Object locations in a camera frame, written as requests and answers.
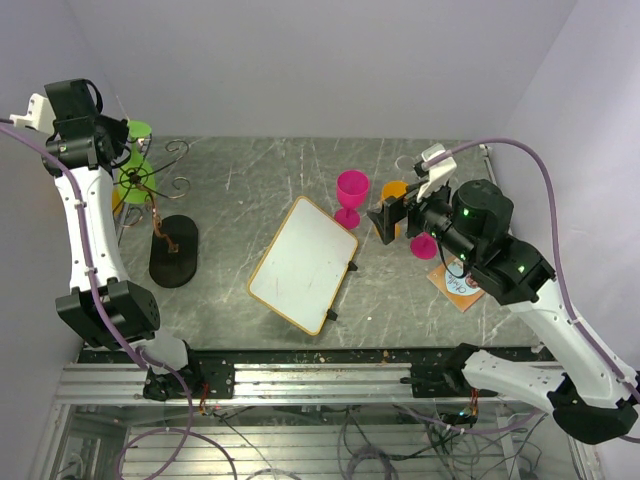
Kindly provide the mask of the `pink wine glass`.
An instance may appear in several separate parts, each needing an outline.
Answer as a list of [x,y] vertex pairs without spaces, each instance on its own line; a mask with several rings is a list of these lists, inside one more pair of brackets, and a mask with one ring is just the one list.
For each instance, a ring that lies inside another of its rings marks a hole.
[[353,230],[360,223],[357,209],[364,203],[370,188],[368,176],[360,170],[346,170],[336,179],[336,198],[341,208],[334,219],[345,229]]
[[421,260],[430,260],[438,254],[437,242],[428,233],[414,237],[410,242],[410,250],[415,257]]

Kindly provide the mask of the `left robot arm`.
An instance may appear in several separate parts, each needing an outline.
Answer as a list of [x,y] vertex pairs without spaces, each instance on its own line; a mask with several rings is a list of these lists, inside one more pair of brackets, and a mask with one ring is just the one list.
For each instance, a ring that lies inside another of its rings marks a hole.
[[53,133],[42,159],[66,214],[72,267],[58,316],[93,348],[122,350],[147,373],[143,395],[192,397],[206,381],[188,343],[162,328],[153,294],[132,282],[121,259],[112,213],[113,172],[133,156],[129,123],[104,115],[93,82],[49,83]]

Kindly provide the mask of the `green wine glass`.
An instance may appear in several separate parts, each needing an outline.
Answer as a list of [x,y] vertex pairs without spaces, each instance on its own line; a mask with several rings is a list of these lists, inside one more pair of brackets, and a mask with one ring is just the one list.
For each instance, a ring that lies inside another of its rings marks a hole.
[[114,186],[120,200],[132,205],[141,205],[145,203],[148,192],[139,189],[138,184],[151,190],[156,189],[155,174],[146,159],[152,140],[152,129],[149,124],[138,120],[129,120],[127,125],[131,157],[118,170]]

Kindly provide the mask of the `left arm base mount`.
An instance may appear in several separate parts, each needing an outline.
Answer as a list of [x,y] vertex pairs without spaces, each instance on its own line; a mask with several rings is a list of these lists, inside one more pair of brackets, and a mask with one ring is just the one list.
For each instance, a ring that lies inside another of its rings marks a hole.
[[[231,399],[234,394],[234,365],[208,352],[188,351],[188,363],[177,371],[193,398]],[[149,368],[143,385],[143,397],[165,402],[185,399],[186,393],[178,378],[166,368]]]

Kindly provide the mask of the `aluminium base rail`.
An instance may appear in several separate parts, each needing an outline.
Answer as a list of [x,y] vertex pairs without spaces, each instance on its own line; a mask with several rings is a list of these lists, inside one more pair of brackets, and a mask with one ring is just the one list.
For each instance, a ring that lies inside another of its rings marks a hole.
[[[466,402],[458,393],[431,384],[417,393],[401,380],[410,374],[400,364],[237,364],[220,386],[212,385],[211,406],[362,405]],[[64,368],[54,401],[66,405],[142,406],[146,373],[131,364],[72,364]]]

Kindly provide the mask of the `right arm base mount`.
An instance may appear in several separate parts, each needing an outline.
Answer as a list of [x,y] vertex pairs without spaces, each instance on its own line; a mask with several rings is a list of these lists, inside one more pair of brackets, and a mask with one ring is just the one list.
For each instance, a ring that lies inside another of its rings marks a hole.
[[479,347],[462,343],[455,348],[410,351],[409,373],[399,382],[411,387],[414,398],[466,397],[472,387],[462,370]]

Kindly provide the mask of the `black wine glass rack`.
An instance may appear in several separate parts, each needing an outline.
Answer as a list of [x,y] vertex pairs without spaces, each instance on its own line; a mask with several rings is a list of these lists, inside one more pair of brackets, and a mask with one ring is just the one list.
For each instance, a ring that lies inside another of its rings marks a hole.
[[[152,140],[146,159],[153,143]],[[174,192],[172,194],[162,192],[157,186],[158,174],[171,169],[182,160],[190,151],[190,145],[183,139],[174,139],[165,144],[167,153],[175,153],[176,158],[168,163],[154,167],[156,189],[151,190],[138,184],[139,189],[148,192],[144,204],[132,205],[125,203],[119,215],[113,216],[116,229],[119,231],[130,229],[144,220],[146,215],[151,221],[151,246],[148,263],[148,272],[153,282],[165,289],[177,289],[185,286],[195,276],[198,266],[199,230],[193,219],[186,215],[174,214],[163,216],[160,213],[159,202],[161,200],[179,200],[187,195],[191,188],[190,181],[184,176],[178,176],[171,182]]]

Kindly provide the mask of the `orange wine glass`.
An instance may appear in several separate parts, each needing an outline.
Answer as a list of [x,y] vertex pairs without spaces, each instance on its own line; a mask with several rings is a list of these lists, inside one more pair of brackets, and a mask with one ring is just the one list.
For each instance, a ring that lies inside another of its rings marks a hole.
[[117,216],[120,214],[123,208],[123,201],[119,190],[114,188],[112,191],[112,215]]
[[390,196],[399,197],[400,195],[405,194],[407,186],[408,184],[401,180],[387,182],[381,189],[379,202],[376,206],[381,208],[383,201]]

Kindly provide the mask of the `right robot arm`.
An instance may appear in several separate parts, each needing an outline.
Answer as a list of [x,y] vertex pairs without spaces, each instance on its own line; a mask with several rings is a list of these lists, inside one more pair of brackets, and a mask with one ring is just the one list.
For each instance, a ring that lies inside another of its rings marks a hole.
[[551,415],[574,439],[597,445],[629,434],[639,418],[639,374],[614,357],[562,296],[560,275],[531,244],[509,232],[513,203],[487,180],[444,185],[425,198],[390,196],[367,215],[384,244],[396,224],[425,233],[462,265],[462,273],[517,314],[561,365],[544,370],[462,343],[440,375],[459,396],[469,389],[505,394]]

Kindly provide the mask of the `clear wine glass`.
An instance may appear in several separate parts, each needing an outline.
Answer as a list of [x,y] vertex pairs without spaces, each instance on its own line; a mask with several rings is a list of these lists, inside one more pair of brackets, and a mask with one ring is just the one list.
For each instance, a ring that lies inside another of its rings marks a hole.
[[414,166],[418,162],[415,157],[401,155],[395,161],[395,167],[403,176],[412,176],[415,174]]

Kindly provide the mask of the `orange framed whiteboard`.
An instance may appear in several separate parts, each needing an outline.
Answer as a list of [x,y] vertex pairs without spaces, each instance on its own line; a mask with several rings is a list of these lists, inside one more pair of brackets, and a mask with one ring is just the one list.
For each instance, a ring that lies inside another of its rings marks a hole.
[[247,292],[316,336],[330,316],[357,248],[353,233],[300,196],[250,276]]

